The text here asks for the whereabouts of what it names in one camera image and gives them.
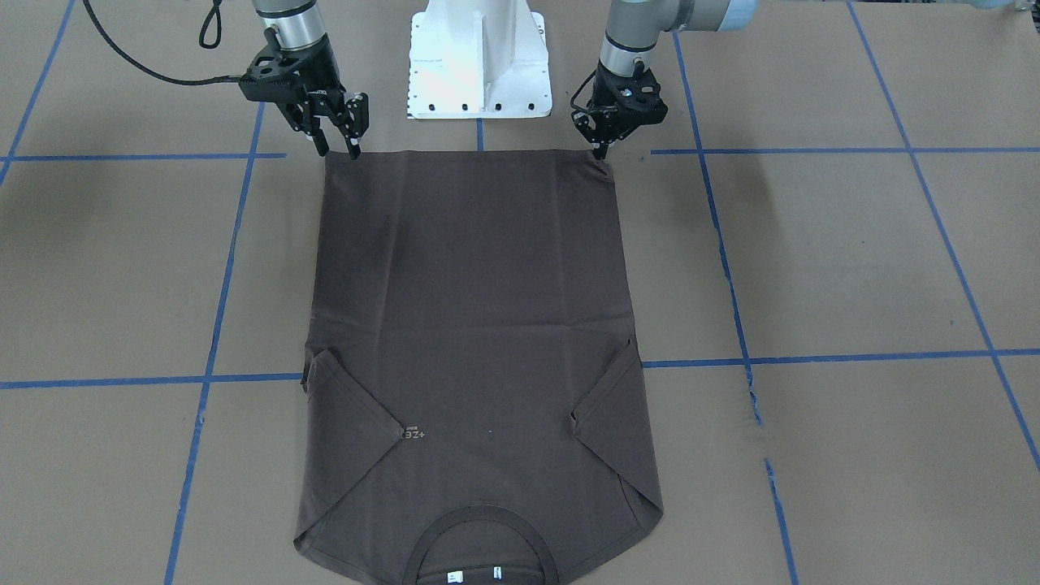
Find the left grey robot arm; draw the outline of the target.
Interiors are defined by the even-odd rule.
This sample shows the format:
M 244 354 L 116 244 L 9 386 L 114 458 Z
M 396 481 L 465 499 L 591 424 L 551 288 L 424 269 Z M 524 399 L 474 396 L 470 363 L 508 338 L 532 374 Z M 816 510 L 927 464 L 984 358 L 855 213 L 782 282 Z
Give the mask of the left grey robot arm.
M 613 1 L 596 69 L 570 100 L 572 122 L 595 159 L 668 115 L 652 69 L 662 33 L 740 30 L 757 7 L 756 1 Z

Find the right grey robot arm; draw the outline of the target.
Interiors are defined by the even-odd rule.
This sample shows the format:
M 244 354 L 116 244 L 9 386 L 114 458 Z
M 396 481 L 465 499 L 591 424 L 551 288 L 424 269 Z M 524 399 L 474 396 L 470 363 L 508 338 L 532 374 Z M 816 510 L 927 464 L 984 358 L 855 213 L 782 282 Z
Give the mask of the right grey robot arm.
M 239 90 L 245 99 L 278 107 L 293 131 L 312 139 L 327 155 L 322 119 L 345 139 L 352 159 L 361 155 L 360 139 L 369 127 L 367 93 L 350 93 L 328 40 L 316 1 L 256 1 L 264 23 L 265 47 L 250 60 Z

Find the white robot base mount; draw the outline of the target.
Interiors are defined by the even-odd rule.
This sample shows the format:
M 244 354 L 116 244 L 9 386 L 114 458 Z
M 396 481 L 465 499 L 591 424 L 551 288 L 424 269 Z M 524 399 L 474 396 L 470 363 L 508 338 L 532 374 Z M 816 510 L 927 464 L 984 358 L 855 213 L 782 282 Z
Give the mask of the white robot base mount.
M 553 111 L 545 19 L 527 1 L 431 1 L 412 15 L 410 119 L 538 119 Z

